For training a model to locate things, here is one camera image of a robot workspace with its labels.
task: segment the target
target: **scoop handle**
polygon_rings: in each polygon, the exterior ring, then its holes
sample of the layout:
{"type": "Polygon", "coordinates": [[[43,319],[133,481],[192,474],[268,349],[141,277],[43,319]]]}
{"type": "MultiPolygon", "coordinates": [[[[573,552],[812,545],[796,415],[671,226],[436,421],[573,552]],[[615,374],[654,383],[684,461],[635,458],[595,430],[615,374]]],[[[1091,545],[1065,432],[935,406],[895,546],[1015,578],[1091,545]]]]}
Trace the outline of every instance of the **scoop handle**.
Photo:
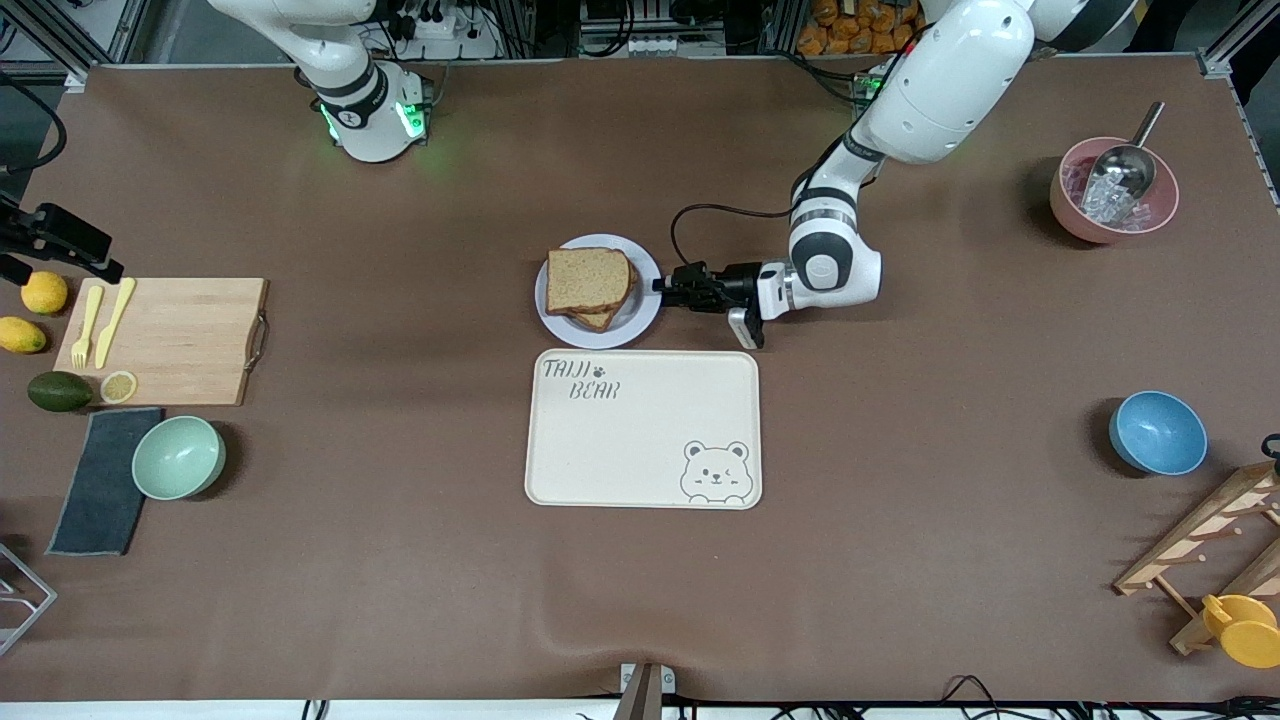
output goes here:
{"type": "Polygon", "coordinates": [[[1160,114],[1165,111],[1165,104],[1156,100],[1151,104],[1151,109],[1147,110],[1147,117],[1142,119],[1142,126],[1138,127],[1138,135],[1133,136],[1132,145],[1142,147],[1147,142],[1147,136],[1151,135],[1151,128],[1156,126],[1156,119],[1160,114]]]}

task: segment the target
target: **yellow cup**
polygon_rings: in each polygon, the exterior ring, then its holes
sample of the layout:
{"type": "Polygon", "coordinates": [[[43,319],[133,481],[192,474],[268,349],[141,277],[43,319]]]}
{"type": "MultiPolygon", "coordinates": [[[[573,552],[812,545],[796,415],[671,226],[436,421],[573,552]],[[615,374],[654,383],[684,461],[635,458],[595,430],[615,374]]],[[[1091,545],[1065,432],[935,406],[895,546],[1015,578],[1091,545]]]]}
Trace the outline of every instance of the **yellow cup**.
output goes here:
{"type": "Polygon", "coordinates": [[[1243,594],[1204,596],[1204,626],[1231,660],[1266,670],[1280,666],[1280,629],[1271,609],[1243,594]]]}

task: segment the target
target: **bear drawing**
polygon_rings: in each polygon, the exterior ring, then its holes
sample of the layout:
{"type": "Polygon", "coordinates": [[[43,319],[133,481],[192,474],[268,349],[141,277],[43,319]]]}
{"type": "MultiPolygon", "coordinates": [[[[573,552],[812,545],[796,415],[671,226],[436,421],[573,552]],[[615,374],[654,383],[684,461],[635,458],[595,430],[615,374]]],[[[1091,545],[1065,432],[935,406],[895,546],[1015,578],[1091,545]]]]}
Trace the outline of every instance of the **bear drawing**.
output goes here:
{"type": "Polygon", "coordinates": [[[680,489],[689,502],[704,505],[745,505],[755,483],[746,470],[746,446],[707,447],[694,441],[685,446],[685,474],[680,489]]]}

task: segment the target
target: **yellow knife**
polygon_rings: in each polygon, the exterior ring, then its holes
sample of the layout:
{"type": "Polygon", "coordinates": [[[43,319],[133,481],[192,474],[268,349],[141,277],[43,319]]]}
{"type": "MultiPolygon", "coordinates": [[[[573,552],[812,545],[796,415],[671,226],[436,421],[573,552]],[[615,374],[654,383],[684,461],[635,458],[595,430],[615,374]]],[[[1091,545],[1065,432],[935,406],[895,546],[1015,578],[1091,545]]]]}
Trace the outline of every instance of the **yellow knife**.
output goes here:
{"type": "Polygon", "coordinates": [[[120,316],[124,315],[124,306],[129,304],[129,299],[133,297],[133,288],[136,287],[138,287],[138,281],[134,278],[120,281],[120,292],[115,296],[115,309],[111,310],[111,322],[97,336],[93,366],[99,370],[102,369],[102,365],[106,365],[106,354],[111,350],[111,341],[115,340],[115,329],[120,327],[120,316]]]}

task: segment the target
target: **white board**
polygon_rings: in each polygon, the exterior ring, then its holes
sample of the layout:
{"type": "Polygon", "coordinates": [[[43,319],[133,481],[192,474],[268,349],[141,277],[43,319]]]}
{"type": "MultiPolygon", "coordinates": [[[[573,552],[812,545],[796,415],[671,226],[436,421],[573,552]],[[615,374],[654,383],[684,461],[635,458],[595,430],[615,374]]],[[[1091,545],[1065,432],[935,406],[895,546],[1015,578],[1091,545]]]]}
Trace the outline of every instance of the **white board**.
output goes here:
{"type": "Polygon", "coordinates": [[[746,510],[763,484],[759,386],[744,352],[548,350],[534,364],[525,493],[746,510]]]}

